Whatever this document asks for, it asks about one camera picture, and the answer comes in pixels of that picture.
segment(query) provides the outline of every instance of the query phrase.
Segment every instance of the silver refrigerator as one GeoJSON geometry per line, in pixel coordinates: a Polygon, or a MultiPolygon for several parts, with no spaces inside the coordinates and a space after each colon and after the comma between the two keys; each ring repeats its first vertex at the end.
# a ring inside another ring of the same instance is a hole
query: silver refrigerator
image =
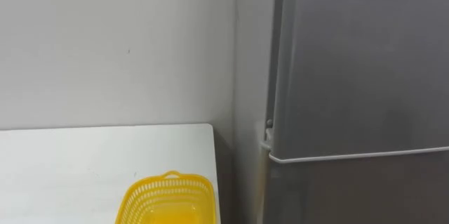
{"type": "Polygon", "coordinates": [[[449,0],[274,0],[264,224],[449,223],[449,0]]]}

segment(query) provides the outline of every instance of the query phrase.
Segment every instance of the table top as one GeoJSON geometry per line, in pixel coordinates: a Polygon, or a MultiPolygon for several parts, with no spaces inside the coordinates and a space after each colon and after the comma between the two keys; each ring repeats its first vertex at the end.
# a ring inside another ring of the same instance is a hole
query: table top
{"type": "Polygon", "coordinates": [[[220,223],[211,125],[0,131],[0,223],[114,223],[134,182],[170,170],[213,184],[220,223]]]}

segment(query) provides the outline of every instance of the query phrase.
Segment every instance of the yellow basket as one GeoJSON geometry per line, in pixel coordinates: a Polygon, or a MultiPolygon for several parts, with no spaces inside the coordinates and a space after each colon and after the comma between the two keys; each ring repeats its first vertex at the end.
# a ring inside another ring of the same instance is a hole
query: yellow basket
{"type": "Polygon", "coordinates": [[[203,176],[169,171],[132,185],[116,224],[215,224],[213,186],[203,176]]]}

